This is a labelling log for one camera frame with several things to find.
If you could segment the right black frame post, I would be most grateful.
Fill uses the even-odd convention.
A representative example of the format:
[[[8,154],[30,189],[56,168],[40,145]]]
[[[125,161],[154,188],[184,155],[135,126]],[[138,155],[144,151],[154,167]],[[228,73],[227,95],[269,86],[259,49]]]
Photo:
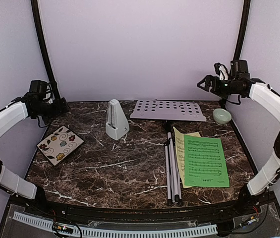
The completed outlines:
[[[243,1],[243,8],[242,8],[242,15],[241,15],[241,21],[240,21],[240,27],[239,27],[239,32],[238,32],[238,37],[237,37],[237,42],[236,42],[236,47],[234,51],[234,56],[233,60],[240,60],[241,57],[241,52],[243,48],[243,43],[244,43],[244,38],[246,34],[246,28],[247,28],[247,23],[248,23],[248,18],[249,18],[249,12],[250,12],[250,5],[251,5],[251,0],[244,0]],[[247,85],[249,85],[248,78],[244,78],[247,82]],[[234,105],[240,105],[241,100],[240,98],[245,98],[242,97],[241,95],[238,94],[237,96],[237,102],[232,102],[227,100],[229,103],[234,104]]]

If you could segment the green sheet music page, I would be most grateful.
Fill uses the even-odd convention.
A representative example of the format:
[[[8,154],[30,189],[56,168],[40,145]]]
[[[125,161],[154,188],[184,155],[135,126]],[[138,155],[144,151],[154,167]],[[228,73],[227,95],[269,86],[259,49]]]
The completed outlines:
[[[230,187],[219,138],[184,135],[184,184],[191,187]]]

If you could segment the left black frame post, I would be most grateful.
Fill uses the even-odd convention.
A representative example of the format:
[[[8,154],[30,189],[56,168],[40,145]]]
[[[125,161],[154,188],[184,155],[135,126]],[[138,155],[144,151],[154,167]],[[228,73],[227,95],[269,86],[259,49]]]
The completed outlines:
[[[51,85],[51,89],[52,89],[54,98],[60,99],[60,93],[58,91],[57,82],[54,77],[52,65],[50,62],[49,54],[48,54],[48,49],[47,49],[46,42],[45,42],[43,25],[42,25],[41,16],[40,16],[40,10],[39,10],[39,2],[37,0],[30,0],[30,2],[31,2],[32,15],[33,15],[33,20],[34,20],[34,24],[35,24],[37,39],[38,39],[43,63],[45,66],[45,70],[46,70],[46,73],[48,76],[48,80]]]

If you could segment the floral square ceramic plate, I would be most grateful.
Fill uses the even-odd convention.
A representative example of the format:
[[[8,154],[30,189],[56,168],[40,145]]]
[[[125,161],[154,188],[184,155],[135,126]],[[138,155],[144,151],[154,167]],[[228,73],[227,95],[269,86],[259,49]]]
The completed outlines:
[[[83,143],[83,139],[63,125],[39,142],[37,148],[53,166],[57,166]]]

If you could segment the black frame post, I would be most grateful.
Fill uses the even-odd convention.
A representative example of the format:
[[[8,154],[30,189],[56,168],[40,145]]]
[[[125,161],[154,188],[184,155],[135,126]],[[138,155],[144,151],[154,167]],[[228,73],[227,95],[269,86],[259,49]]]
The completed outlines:
[[[240,21],[240,27],[239,27],[239,32],[238,32],[238,37],[237,37],[237,42],[236,42],[236,47],[234,51],[234,56],[233,60],[240,60],[241,57],[241,52],[243,48],[243,43],[244,43],[244,38],[246,34],[246,28],[247,28],[247,23],[248,23],[248,18],[249,18],[249,12],[250,12],[250,5],[251,5],[251,0],[244,0],[243,1],[243,8],[242,8],[242,15],[241,15],[241,21]],[[248,78],[244,78],[247,82],[247,85],[249,85]],[[245,98],[242,97],[241,95],[238,94],[237,96],[237,102],[232,102],[227,100],[229,103],[234,104],[234,105],[240,105],[241,100],[240,98]]]
[[[57,82],[54,77],[52,65],[50,62],[49,54],[48,54],[48,49],[47,49],[46,42],[45,42],[43,25],[42,25],[41,16],[40,16],[40,10],[39,10],[39,2],[37,0],[30,0],[30,2],[31,2],[32,15],[33,15],[33,20],[34,20],[34,24],[35,24],[37,39],[38,39],[43,63],[45,66],[45,70],[46,70],[46,73],[48,76],[48,80],[51,85],[51,89],[52,89],[54,98],[60,99],[60,93],[58,91]]]

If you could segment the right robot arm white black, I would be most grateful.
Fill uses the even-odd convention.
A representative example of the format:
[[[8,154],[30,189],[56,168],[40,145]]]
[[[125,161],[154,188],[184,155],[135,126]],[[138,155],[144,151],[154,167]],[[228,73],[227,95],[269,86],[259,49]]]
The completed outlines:
[[[220,80],[217,76],[207,75],[197,84],[198,88],[226,99],[232,94],[249,98],[268,111],[280,124],[280,95],[272,87],[248,73]],[[252,196],[263,193],[280,178],[280,130],[275,139],[273,151],[260,171],[239,193],[240,200],[235,202],[234,211],[245,215],[253,207]]]

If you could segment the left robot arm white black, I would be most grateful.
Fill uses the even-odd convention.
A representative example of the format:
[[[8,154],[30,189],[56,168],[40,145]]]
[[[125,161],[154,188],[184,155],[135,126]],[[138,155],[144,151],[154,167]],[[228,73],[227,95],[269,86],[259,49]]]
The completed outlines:
[[[65,98],[49,99],[42,93],[27,93],[16,98],[5,108],[0,110],[0,139],[10,129],[28,117],[41,117],[47,122],[69,111]],[[45,191],[42,187],[26,181],[19,175],[6,168],[0,160],[0,187],[11,195],[18,195],[32,200],[31,207],[40,216],[47,216],[51,212],[51,205],[46,202]]]

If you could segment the white metronome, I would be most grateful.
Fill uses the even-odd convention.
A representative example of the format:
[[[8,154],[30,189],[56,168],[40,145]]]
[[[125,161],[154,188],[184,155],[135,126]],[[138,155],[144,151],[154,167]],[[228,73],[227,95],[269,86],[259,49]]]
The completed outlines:
[[[119,140],[129,132],[129,123],[116,99],[108,102],[106,117],[106,134],[114,140]]]

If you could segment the white perforated music stand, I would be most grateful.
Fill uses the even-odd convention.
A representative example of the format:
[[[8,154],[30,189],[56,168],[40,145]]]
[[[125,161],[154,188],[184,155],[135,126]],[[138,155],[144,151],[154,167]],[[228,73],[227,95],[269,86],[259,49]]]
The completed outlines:
[[[175,137],[172,137],[171,122],[175,120],[205,122],[206,117],[203,115],[200,106],[193,102],[139,100],[130,117],[132,119],[162,120],[164,122],[163,127],[167,133],[167,140],[164,144],[167,174],[167,205],[180,205],[182,203],[182,181],[177,165]]]

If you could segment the yellow sheet music page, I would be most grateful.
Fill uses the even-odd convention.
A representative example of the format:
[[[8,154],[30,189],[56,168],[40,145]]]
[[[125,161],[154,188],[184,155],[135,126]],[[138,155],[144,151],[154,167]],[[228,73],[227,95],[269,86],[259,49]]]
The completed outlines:
[[[173,127],[174,130],[174,136],[175,136],[175,151],[176,151],[176,157],[177,157],[177,165],[179,169],[180,178],[182,181],[182,186],[184,189],[190,188],[191,186],[185,185],[185,148],[184,148],[184,136],[190,135],[195,137],[200,137],[199,132],[193,132],[193,133],[181,133],[178,129]]]

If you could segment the pale green ceramic bowl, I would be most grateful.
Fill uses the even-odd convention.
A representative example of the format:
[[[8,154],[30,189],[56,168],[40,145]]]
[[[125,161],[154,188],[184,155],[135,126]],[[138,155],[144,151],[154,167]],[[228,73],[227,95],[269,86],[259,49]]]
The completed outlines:
[[[225,109],[214,109],[213,118],[217,124],[225,125],[231,121],[232,116],[230,112]]]

